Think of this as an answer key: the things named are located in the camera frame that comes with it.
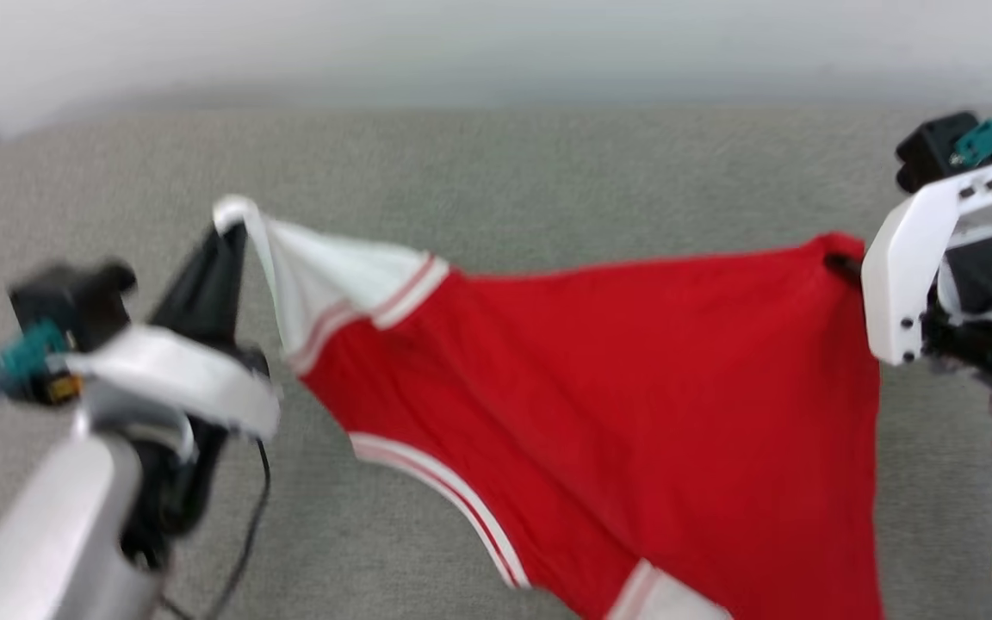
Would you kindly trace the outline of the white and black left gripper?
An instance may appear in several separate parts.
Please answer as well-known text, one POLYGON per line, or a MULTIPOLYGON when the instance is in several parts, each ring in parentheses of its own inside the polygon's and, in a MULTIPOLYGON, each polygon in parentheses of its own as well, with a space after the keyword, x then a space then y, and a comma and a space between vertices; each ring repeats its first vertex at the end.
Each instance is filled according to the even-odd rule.
POLYGON ((204 518, 226 444, 267 443, 278 431, 263 354, 201 344, 235 341, 245 244, 244 224, 210 229, 154 307, 158 328, 131 328, 67 357, 83 381, 71 416, 83 476, 71 498, 77 564, 138 556, 160 564, 204 518))

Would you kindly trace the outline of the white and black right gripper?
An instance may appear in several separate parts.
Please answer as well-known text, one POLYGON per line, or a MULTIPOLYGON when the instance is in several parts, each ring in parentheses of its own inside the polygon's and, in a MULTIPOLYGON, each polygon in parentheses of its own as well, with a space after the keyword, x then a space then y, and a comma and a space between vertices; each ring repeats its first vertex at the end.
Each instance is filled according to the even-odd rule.
POLYGON ((865 259, 828 252, 824 266, 863 289, 867 340, 878 360, 932 358, 992 389, 992 164, 933 182, 879 227, 865 259))

